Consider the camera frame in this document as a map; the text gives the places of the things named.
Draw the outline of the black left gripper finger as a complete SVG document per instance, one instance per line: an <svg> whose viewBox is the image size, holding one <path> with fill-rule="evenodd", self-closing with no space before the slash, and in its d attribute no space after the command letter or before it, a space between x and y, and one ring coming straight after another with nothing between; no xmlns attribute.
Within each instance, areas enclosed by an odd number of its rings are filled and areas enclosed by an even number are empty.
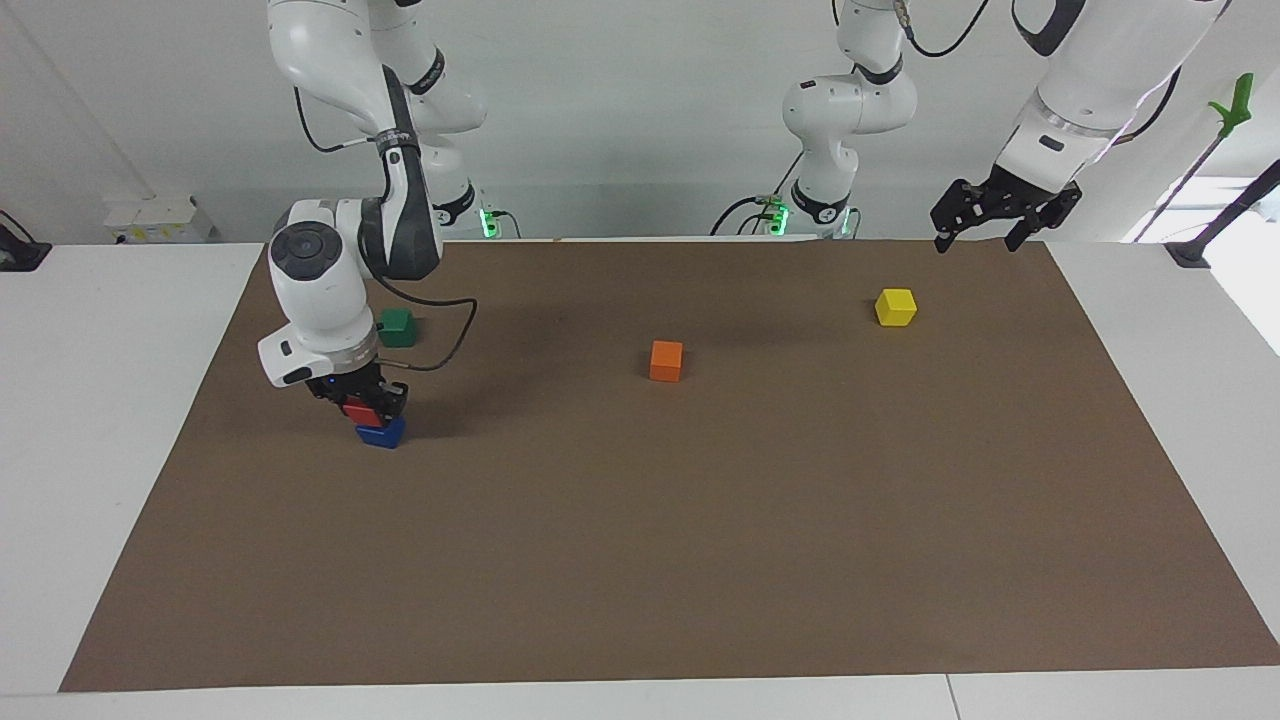
<svg viewBox="0 0 1280 720"><path fill-rule="evenodd" d="M1004 238L1009 252L1016 252L1033 234L1059 228L1082 199L1080 188L1065 188L1037 208L1028 206L1023 218Z"/></svg>
<svg viewBox="0 0 1280 720"><path fill-rule="evenodd" d="M957 237L992 219L1002 219L1004 190L987 183L955 179L931 209L934 249L946 254Z"/></svg>

